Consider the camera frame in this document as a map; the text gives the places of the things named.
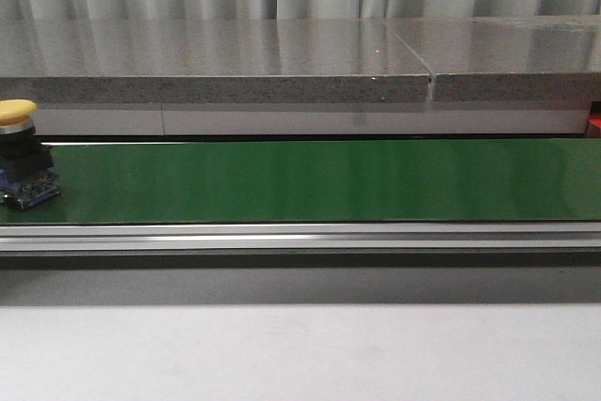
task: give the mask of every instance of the emergency stop button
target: emergency stop button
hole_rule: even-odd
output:
[[[0,127],[23,124],[38,106],[26,99],[0,100]]]

